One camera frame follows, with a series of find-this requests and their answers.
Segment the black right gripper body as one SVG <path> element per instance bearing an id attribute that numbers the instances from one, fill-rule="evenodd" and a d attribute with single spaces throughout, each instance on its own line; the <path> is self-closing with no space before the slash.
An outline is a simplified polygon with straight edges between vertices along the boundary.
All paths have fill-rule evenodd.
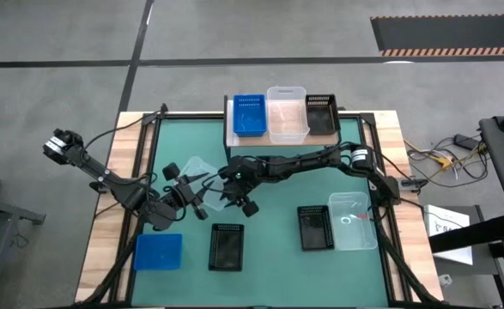
<path id="1" fill-rule="evenodd" d="M 245 216 L 255 215 L 258 212 L 258 206 L 248 197 L 248 194 L 260 184 L 258 176 L 260 163 L 243 156 L 235 156 L 229 160 L 226 168 L 228 177 L 225 179 L 224 197 L 228 201 L 238 197 L 240 199 L 239 208 L 242 209 Z"/>

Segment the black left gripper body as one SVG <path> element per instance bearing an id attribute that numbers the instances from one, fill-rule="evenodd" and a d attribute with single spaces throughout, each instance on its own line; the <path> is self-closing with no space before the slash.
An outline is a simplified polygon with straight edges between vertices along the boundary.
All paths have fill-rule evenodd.
<path id="1" fill-rule="evenodd" d="M 171 162 L 162 169 L 163 176 L 166 180 L 174 180 L 173 186 L 168 186 L 167 192 L 171 194 L 177 205 L 184 209 L 186 206 L 197 206 L 197 195 L 191 188 L 191 184 L 186 181 L 186 174 L 180 174 L 180 170 L 176 163 Z"/>

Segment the clear plastic basket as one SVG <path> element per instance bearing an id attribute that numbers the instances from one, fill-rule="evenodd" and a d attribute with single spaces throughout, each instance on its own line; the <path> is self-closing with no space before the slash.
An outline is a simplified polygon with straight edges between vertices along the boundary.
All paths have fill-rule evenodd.
<path id="1" fill-rule="evenodd" d="M 363 192 L 339 192 L 329 196 L 328 208 L 335 248 L 338 251 L 364 251 L 378 247 Z"/>
<path id="2" fill-rule="evenodd" d="M 266 108 L 270 142 L 302 144 L 310 129 L 307 123 L 307 91 L 303 87 L 271 87 Z"/>
<path id="3" fill-rule="evenodd" d="M 224 180 L 217 175 L 218 170 L 215 167 L 206 163 L 200 157 L 191 157 L 181 169 L 181 173 L 189 178 L 204 174 L 204 177 L 191 183 L 191 190 L 194 193 L 198 193 L 203 189 L 202 184 L 209 187 L 203 196 L 203 207 L 207 206 L 215 211 L 221 211 L 228 204 L 228 200 L 222 197 Z"/>

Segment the black plastic basket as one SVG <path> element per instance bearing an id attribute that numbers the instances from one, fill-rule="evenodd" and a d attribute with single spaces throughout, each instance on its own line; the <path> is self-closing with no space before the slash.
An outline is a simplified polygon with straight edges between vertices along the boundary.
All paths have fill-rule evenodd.
<path id="1" fill-rule="evenodd" d="M 241 224 L 212 225 L 208 265 L 210 271 L 242 271 L 244 231 Z"/>
<path id="2" fill-rule="evenodd" d="M 334 94 L 307 94 L 306 111 L 310 135 L 327 136 L 340 130 Z"/>
<path id="3" fill-rule="evenodd" d="M 334 239 L 331 216 L 326 205 L 300 206 L 297 208 L 303 251 L 333 250 Z"/>

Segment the wooden shelf board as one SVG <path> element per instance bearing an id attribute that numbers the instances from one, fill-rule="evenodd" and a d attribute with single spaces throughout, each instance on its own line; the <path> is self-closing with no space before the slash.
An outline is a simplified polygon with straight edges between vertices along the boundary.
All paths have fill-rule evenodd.
<path id="1" fill-rule="evenodd" d="M 234 147 L 286 147 L 286 146 L 329 146 L 341 140 L 341 134 L 337 131 L 331 135 L 312 136 L 307 134 L 301 141 L 296 138 L 288 139 L 286 142 L 271 141 L 269 131 L 262 136 L 238 137 L 234 133 L 233 108 L 234 102 L 226 99 L 224 103 L 224 144 L 229 148 Z"/>

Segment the blue lid on table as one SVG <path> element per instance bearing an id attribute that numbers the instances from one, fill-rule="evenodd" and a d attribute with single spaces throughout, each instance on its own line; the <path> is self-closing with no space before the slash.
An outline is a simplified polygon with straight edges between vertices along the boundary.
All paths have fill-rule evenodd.
<path id="1" fill-rule="evenodd" d="M 137 237 L 133 270 L 177 270 L 182 250 L 180 233 L 141 234 Z"/>

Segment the blue plastic basket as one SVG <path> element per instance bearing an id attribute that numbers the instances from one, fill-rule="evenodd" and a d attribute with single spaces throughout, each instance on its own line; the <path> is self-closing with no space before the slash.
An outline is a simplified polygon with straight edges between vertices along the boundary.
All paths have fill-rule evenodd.
<path id="1" fill-rule="evenodd" d="M 267 130 L 263 94 L 236 94 L 233 99 L 233 130 L 238 137 L 259 137 Z"/>

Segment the green table mat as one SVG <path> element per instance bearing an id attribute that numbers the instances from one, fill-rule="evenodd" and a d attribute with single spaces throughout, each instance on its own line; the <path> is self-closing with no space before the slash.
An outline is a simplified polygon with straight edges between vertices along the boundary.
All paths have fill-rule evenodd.
<path id="1" fill-rule="evenodd" d="M 339 192 L 366 192 L 365 179 L 335 168 L 298 173 L 251 192 L 258 212 L 230 207 L 208 210 L 199 220 L 192 208 L 178 213 L 171 233 L 182 237 L 177 270 L 136 274 L 134 306 L 385 306 L 386 284 L 376 249 L 303 251 L 297 209 L 322 205 Z M 211 271 L 209 247 L 216 223 L 245 228 L 243 267 Z"/>

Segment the small black mounted device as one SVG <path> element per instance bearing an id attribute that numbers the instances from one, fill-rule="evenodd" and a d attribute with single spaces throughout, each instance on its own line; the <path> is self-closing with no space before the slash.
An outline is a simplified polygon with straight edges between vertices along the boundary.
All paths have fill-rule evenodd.
<path id="1" fill-rule="evenodd" d="M 401 179 L 400 186 L 408 191 L 419 191 L 428 184 L 427 179 Z"/>

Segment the white cardboard box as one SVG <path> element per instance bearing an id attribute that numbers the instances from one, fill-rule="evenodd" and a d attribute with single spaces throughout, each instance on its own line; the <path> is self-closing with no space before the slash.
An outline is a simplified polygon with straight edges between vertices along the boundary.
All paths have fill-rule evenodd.
<path id="1" fill-rule="evenodd" d="M 430 204 L 424 207 L 424 221 L 428 236 L 435 236 L 454 229 L 468 227 L 471 224 L 471 218 L 467 214 Z M 473 265 L 472 249 L 470 246 L 451 251 L 437 252 L 433 253 L 433 255 L 435 258 L 442 258 L 459 264 Z"/>

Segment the black power adapter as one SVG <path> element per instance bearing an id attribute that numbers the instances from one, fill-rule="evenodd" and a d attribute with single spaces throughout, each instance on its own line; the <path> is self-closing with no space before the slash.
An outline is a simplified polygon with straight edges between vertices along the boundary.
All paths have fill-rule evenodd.
<path id="1" fill-rule="evenodd" d="M 467 150 L 474 150 L 479 145 L 479 141 L 476 140 L 475 138 L 464 136 L 461 134 L 456 134 L 453 137 L 452 143 L 457 147 Z"/>

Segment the black hazard-striped floor mat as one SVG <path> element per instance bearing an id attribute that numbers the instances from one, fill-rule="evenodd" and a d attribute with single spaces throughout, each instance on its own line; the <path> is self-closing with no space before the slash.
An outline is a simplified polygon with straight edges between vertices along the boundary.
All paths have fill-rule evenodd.
<path id="1" fill-rule="evenodd" d="M 374 16 L 384 57 L 504 56 L 504 15 Z"/>

